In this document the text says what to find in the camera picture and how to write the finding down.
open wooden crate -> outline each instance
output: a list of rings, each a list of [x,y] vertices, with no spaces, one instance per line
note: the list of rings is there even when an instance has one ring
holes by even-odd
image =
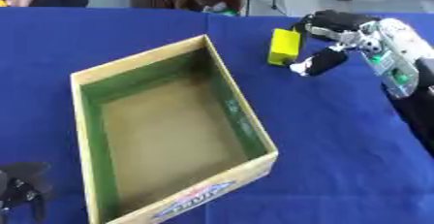
[[[74,73],[72,88],[92,224],[165,221],[277,158],[204,35]]]

green light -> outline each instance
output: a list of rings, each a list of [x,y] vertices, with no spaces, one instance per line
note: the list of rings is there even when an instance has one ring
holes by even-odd
[[[370,60],[372,63],[377,64],[382,60],[382,56],[381,55],[373,55]]]
[[[394,78],[398,84],[405,84],[409,80],[409,77],[404,74],[397,74],[394,76]]]

yellow block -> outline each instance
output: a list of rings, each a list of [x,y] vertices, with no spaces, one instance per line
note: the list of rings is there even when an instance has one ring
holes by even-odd
[[[274,29],[268,55],[268,64],[284,66],[298,57],[300,34],[285,29]]]
[[[8,3],[5,0],[0,0],[0,7],[8,7]]]

blue table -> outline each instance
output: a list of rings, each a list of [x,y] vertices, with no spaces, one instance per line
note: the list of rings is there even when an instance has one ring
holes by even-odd
[[[434,163],[354,55],[302,79],[266,65],[283,17],[176,11],[1,9],[0,164],[46,161],[46,223],[87,223],[69,74],[207,33],[280,149],[270,176],[168,223],[428,224]],[[395,15],[434,44],[433,16]],[[324,44],[309,41],[304,55]],[[17,208],[11,223],[29,223]]]

wooden edge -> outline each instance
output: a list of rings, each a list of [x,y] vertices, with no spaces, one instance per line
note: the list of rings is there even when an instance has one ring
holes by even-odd
[[[189,193],[191,193],[191,190],[194,189],[194,188],[203,188],[205,186],[208,186],[209,184],[216,183],[217,181],[221,182],[221,181],[228,180],[228,177],[230,177],[228,175],[237,175],[237,174],[241,174],[242,172],[247,171],[247,170],[248,171],[255,170],[261,164],[264,164],[266,162],[270,162],[270,164],[272,165],[272,163],[274,163],[274,161],[276,160],[277,156],[278,156],[278,152],[276,150],[276,151],[272,151],[272,152],[270,152],[270,153],[268,153],[268,154],[266,154],[264,156],[261,156],[259,158],[246,161],[246,162],[244,162],[244,163],[242,163],[240,165],[237,165],[237,166],[235,166],[235,167],[233,167],[231,169],[228,169],[228,170],[226,170],[226,171],[224,171],[224,172],[222,172],[222,173],[220,173],[218,175],[215,175],[215,176],[209,177],[207,179],[204,179],[204,180],[202,180],[202,181],[200,181],[200,182],[198,182],[198,183],[196,183],[196,184],[194,184],[194,185],[192,185],[192,186],[190,186],[188,188],[185,188],[185,189],[183,189],[183,190],[181,190],[181,191],[179,191],[177,193],[174,193],[171,196],[167,197],[166,199],[163,199],[163,200],[161,200],[159,202],[151,204],[151,205],[149,205],[147,207],[144,207],[144,208],[135,210],[133,212],[130,212],[130,213],[128,213],[126,215],[123,215],[123,216],[121,216],[121,217],[119,217],[117,219],[111,220],[110,222],[108,222],[108,224],[124,224],[124,223],[129,223],[129,221],[131,221],[133,223],[133,221],[136,218],[140,217],[143,214],[146,214],[147,212],[150,212],[150,211],[154,212],[156,210],[161,210],[161,208],[168,207],[170,204],[174,203],[179,198],[182,198],[182,197],[188,195]],[[209,201],[212,201],[215,198],[209,199],[209,200],[201,203],[201,205],[204,204],[204,203],[207,203]]]
[[[219,53],[217,52],[216,48],[214,47],[214,45],[212,44],[211,40],[207,35],[205,35],[205,40],[206,40],[206,46],[209,52],[211,53],[215,63],[217,64],[219,70],[222,72],[225,81],[231,87],[231,90],[234,93],[234,96],[238,101],[240,107],[246,113],[246,116],[249,119],[249,121],[253,124],[253,128],[259,134],[260,139],[265,145],[265,148],[268,150],[268,152],[273,152],[273,151],[278,152],[276,145],[274,144],[270,136],[266,133],[263,125],[261,124],[261,122],[256,117],[255,113],[253,112],[252,107],[250,107],[249,103],[244,98],[244,95],[242,94],[238,85],[235,83],[233,77],[231,76],[231,73],[229,72],[228,68],[226,67],[225,63],[221,59]]]
[[[103,80],[113,75],[124,73],[138,67],[149,65],[174,56],[204,47],[204,35],[199,35],[187,40],[165,45],[152,50],[144,51],[109,63],[95,66],[83,71],[73,73],[75,81],[79,84],[87,84],[97,80]]]
[[[93,169],[90,165],[91,155],[89,140],[86,131],[86,119],[84,117],[84,109],[81,99],[80,86],[76,81],[76,77],[71,75],[71,87],[73,91],[74,111],[76,115],[76,128],[79,156],[81,163],[81,171],[83,176],[85,200],[89,215],[89,223],[100,224],[100,214],[97,206],[95,195],[95,181],[93,177]]]

